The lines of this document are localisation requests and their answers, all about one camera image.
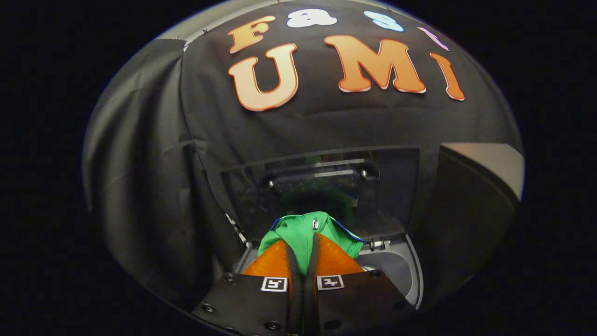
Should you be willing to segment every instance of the black fabric cover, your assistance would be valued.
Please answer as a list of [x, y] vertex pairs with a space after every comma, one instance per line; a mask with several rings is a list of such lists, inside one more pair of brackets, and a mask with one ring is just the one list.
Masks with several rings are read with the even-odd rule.
[[[319, 8], [338, 22], [287, 26], [293, 11]], [[393, 17], [404, 32], [383, 29], [364, 11]], [[264, 39], [230, 54], [227, 33], [266, 15]], [[425, 27], [450, 52], [417, 29]], [[338, 88], [343, 71], [330, 35], [352, 35], [377, 51], [383, 38], [405, 43], [425, 83], [423, 94], [375, 82], [368, 92]], [[227, 71], [247, 57], [262, 91], [278, 74], [267, 50], [293, 42], [296, 95], [264, 112], [244, 109]], [[140, 283], [167, 300], [182, 300], [209, 273], [213, 250], [225, 270], [242, 245], [225, 217], [230, 209], [219, 171], [253, 161], [328, 149], [415, 145], [421, 160], [411, 230], [421, 226], [438, 162], [440, 142], [507, 143], [522, 153], [509, 105], [481, 66], [449, 38], [407, 16], [351, 1], [292, 1], [236, 17], [195, 39], [156, 40], [139, 51], [97, 102], [84, 142], [84, 185], [116, 260]], [[446, 94], [434, 52], [452, 64], [466, 98]]]

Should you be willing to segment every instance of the screw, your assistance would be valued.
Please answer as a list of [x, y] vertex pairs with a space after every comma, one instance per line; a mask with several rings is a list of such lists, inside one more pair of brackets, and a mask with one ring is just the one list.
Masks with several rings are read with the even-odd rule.
[[213, 313], [216, 310], [214, 309], [214, 307], [211, 307], [209, 304], [204, 303], [201, 305], [201, 308], [203, 308], [203, 310], [207, 311], [208, 313]]
[[277, 324], [276, 322], [268, 322], [265, 323], [265, 327], [269, 330], [278, 330], [280, 329], [280, 325]]

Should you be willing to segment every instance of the gray curved panel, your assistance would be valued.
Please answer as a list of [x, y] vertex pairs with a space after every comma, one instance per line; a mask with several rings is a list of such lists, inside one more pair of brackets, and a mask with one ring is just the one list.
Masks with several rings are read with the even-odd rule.
[[516, 194], [518, 200], [522, 197], [524, 185], [524, 157], [505, 143], [442, 143], [467, 158], [484, 166]]

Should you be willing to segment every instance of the black background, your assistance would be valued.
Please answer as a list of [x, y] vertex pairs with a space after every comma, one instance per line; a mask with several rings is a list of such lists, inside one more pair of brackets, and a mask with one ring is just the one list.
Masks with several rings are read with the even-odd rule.
[[[597, 117], [594, 107], [583, 106], [594, 95], [587, 61], [595, 40], [589, 2], [582, 3], [396, 4], [480, 61], [510, 102], [527, 152], [522, 204], [503, 246], [461, 290], [396, 333], [596, 331], [590, 326], [597, 305], [590, 300], [595, 223], [588, 195], [595, 180], [589, 135]], [[9, 53], [9, 64], [23, 65], [17, 76], [33, 81], [16, 100], [26, 107], [27, 121], [17, 116], [7, 124], [9, 143], [16, 145], [9, 161], [24, 165], [7, 175], [18, 186], [10, 199], [20, 234], [8, 256], [7, 293], [14, 300], [8, 300], [4, 325], [207, 334], [137, 285], [103, 249], [85, 210], [80, 170], [87, 120], [109, 80], [149, 41], [207, 7], [199, 1], [45, 4], [17, 20], [38, 37], [21, 40]], [[26, 56], [42, 53], [41, 61], [26, 65]]]

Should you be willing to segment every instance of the orange gripper pad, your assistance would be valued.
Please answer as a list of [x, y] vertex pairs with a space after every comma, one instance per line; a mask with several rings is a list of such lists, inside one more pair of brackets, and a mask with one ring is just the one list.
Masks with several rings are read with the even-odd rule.
[[363, 272], [361, 266], [336, 243], [322, 234], [318, 233], [317, 235], [319, 236], [319, 254], [315, 276]]
[[248, 276], [287, 277], [288, 293], [292, 294], [293, 280], [288, 265], [288, 245], [282, 239], [275, 242], [242, 272]]

